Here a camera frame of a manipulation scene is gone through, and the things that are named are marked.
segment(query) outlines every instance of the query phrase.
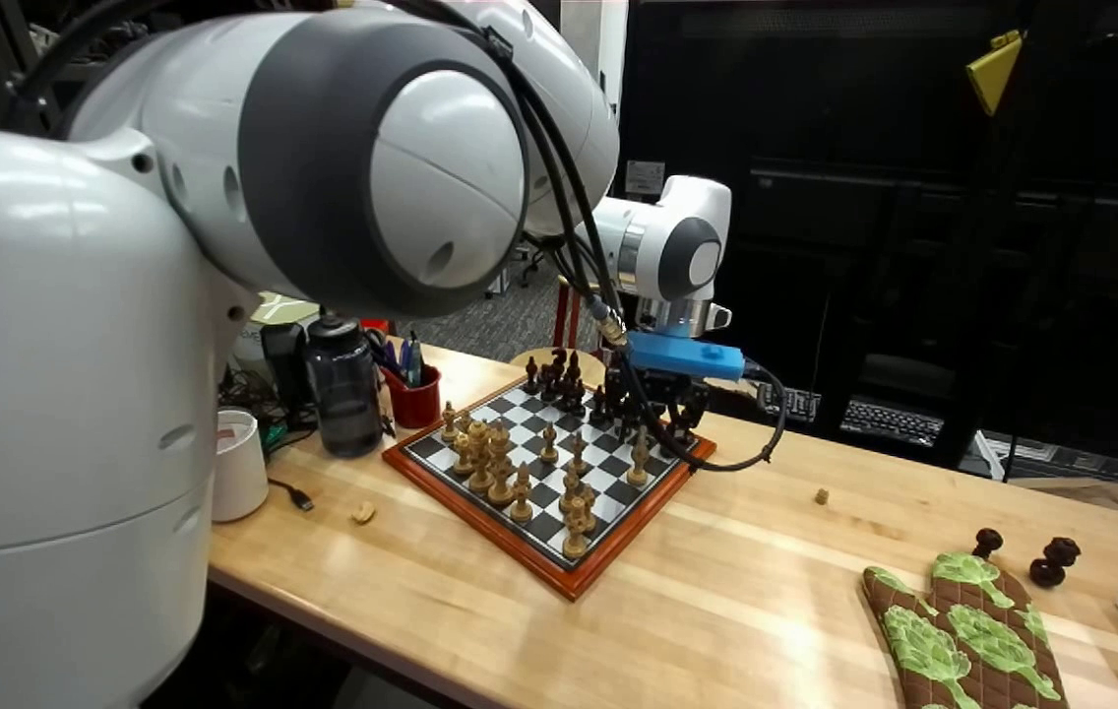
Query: wooden chess board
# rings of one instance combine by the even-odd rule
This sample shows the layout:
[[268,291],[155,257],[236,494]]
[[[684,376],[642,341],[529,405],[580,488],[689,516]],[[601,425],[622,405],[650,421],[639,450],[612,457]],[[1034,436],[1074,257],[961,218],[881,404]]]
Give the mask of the wooden chess board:
[[[385,460],[568,599],[580,599],[693,473],[684,460],[654,446],[642,465],[644,476],[629,484],[627,473],[635,465],[639,431],[592,425],[581,414],[564,414],[524,385],[471,405],[470,418],[482,425],[499,425],[507,434],[513,465],[532,476],[529,526],[516,526],[507,510],[491,505],[483,494],[471,494],[470,476],[452,473],[455,452],[441,440],[441,425],[385,450]],[[554,431],[554,465],[539,460],[546,425]],[[580,440],[581,460],[592,465],[581,473],[581,484],[595,494],[595,526],[588,528],[592,552],[568,559],[558,499],[564,471],[574,457]],[[707,457],[714,440],[693,440],[689,452]]]

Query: white cup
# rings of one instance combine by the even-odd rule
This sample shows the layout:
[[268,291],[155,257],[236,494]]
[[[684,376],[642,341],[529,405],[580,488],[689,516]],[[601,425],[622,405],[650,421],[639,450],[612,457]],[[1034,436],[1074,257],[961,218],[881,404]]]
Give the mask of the white cup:
[[217,414],[214,519],[239,519],[268,499],[268,465],[260,457],[255,418],[248,409]]

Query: wooden tabletop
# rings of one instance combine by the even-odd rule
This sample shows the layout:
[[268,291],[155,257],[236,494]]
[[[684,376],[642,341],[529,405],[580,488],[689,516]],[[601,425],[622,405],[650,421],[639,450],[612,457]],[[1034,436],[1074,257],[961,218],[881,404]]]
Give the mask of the wooden tabletop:
[[[452,351],[429,362],[452,405],[520,377]],[[700,434],[731,460],[766,431],[706,418]],[[318,510],[303,516],[273,494],[255,516],[219,526],[214,578],[471,707],[899,707],[858,570],[921,576],[937,552],[1000,528],[996,559],[1021,578],[1051,536],[1080,540],[1068,582],[1030,595],[1072,707],[1118,709],[1112,510],[787,434],[773,465],[693,476],[568,603],[379,452],[329,460],[312,436],[273,476]],[[361,505],[379,510],[370,526],[354,526]]]

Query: robotic arm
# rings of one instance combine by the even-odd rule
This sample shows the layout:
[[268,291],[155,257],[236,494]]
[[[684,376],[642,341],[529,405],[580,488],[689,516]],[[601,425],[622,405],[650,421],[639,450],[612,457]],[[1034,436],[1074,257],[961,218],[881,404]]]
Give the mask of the robotic arm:
[[[192,643],[217,358],[260,289],[441,317],[520,232],[588,232],[654,318],[629,358],[718,362],[679,343],[727,318],[727,191],[601,203],[616,115],[558,31],[524,0],[427,12],[452,24],[357,0],[181,28],[66,144],[0,134],[0,707],[133,707]],[[568,229],[574,191],[597,208]]]

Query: chessboard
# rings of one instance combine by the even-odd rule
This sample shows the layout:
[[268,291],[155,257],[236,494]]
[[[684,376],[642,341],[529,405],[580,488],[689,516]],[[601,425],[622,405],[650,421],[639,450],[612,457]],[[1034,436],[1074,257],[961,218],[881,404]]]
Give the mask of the chessboard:
[[[595,421],[588,405],[513,385],[445,409],[436,431],[385,450],[385,460],[580,599],[693,473],[644,431]],[[689,452],[707,457],[714,440],[693,436]]]

